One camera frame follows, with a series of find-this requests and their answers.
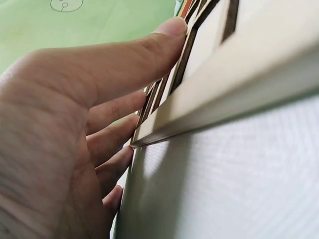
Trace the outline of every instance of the gray fabric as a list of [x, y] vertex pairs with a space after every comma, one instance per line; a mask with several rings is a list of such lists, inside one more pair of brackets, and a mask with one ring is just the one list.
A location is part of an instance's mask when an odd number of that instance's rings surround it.
[[137, 150], [119, 239], [318, 239], [319, 96]]

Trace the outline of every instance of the dark slot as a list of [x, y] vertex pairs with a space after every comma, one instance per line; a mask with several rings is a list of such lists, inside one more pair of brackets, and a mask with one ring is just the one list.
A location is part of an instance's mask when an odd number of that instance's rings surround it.
[[237, 14], [238, 14], [239, 0], [230, 0], [229, 9], [227, 13], [227, 20], [224, 29], [222, 41], [225, 41], [236, 29]]
[[178, 69], [177, 69], [176, 74], [174, 76], [173, 83], [172, 83], [169, 94], [173, 93], [174, 90], [176, 90], [176, 88], [181, 84], [183, 77], [184, 77], [184, 72], [185, 72], [185, 69], [186, 69], [186, 66], [188, 63], [188, 59], [189, 59], [191, 50], [192, 50], [193, 45], [194, 45], [197, 31], [198, 31], [199, 27], [202, 25], [202, 23], [206, 20], [208, 15], [211, 13], [211, 11], [213, 11], [213, 9], [215, 8], [215, 6], [218, 2], [219, 2], [219, 0], [212, 0], [207, 5], [207, 7], [203, 11], [203, 13], [198, 17], [192, 30], [190, 31], [189, 38], [188, 38], [188, 41], [186, 43], [186, 47], [185, 47], [184, 52], [182, 54], [181, 60], [179, 62]]
[[182, 58], [181, 58], [179, 65], [178, 65], [178, 69], [177, 69], [176, 74], [175, 74], [174, 79], [173, 79], [173, 83], [171, 85], [171, 89], [169, 91], [169, 95], [171, 93], [173, 93], [174, 90], [176, 90], [176, 88], [181, 84], [181, 82], [183, 80], [184, 72], [185, 72], [185, 69], [186, 69], [186, 66], [188, 63], [191, 49], [193, 47], [193, 44], [194, 44], [194, 41], [196, 38], [196, 34], [197, 34], [197, 29], [193, 28], [190, 31], [189, 38], [188, 38], [188, 41], [186, 43], [186, 47], [184, 49]]
[[199, 4], [199, 0], [196, 0], [193, 3], [192, 7], [190, 8], [187, 16], [185, 17], [185, 21], [186, 21], [187, 24], [189, 23], [189, 20], [190, 20], [191, 16], [194, 14], [196, 8], [198, 7], [198, 4]]
[[159, 93], [155, 99], [155, 102], [154, 102], [154, 106], [153, 106], [153, 109], [152, 109], [152, 112], [153, 113], [159, 106], [160, 106], [160, 101], [161, 101], [161, 98], [163, 96], [163, 93], [164, 93], [164, 90], [165, 90], [165, 87], [167, 85], [167, 81], [168, 81], [168, 78], [169, 78], [169, 74], [167, 74], [165, 77], [163, 77], [163, 79], [161, 80], [161, 84], [160, 84], [160, 87], [159, 87]]
[[140, 117], [138, 120], [138, 124], [136, 125], [136, 128], [140, 127], [142, 124], [142, 120], [143, 120], [145, 112], [146, 112], [146, 107], [148, 106], [148, 103], [150, 101], [150, 97], [151, 97], [151, 94], [146, 95], [145, 104], [143, 105], [143, 108], [140, 110], [140, 114], [139, 114]]
[[200, 11], [203, 9], [203, 7], [204, 7], [204, 5], [205, 5], [206, 3], [207, 3], [207, 0], [202, 0], [202, 1], [200, 2], [198, 12], [200, 12]]
[[155, 96], [156, 96], [156, 92], [158, 91], [158, 88], [159, 88], [159, 84], [160, 84], [160, 81], [157, 81], [153, 88], [151, 89], [150, 91], [150, 97], [149, 97], [149, 100], [146, 101], [145, 105], [145, 111], [144, 111], [144, 114], [143, 114], [143, 117], [142, 117], [142, 121], [141, 121], [141, 124], [149, 117], [150, 115], [150, 112], [151, 112], [151, 108], [152, 108], [152, 104], [153, 104], [153, 101], [155, 99]]

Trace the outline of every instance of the fingernail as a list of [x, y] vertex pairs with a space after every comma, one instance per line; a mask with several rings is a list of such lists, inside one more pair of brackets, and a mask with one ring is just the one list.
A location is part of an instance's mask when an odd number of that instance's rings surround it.
[[169, 36], [180, 36], [187, 31], [185, 20], [179, 16], [170, 18], [162, 23], [154, 32]]

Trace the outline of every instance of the green surface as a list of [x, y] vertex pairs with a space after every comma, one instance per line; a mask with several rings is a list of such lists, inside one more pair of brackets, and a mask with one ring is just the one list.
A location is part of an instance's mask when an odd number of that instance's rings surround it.
[[34, 49], [124, 41], [146, 35], [173, 16], [175, 3], [83, 0], [81, 5], [81, 0], [0, 0], [0, 73]]

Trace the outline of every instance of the skin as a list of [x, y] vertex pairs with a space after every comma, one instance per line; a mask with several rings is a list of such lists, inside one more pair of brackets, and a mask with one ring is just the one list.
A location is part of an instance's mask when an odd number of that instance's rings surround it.
[[109, 237], [139, 89], [169, 72], [186, 29], [173, 18], [131, 42], [37, 50], [0, 76], [0, 238]]

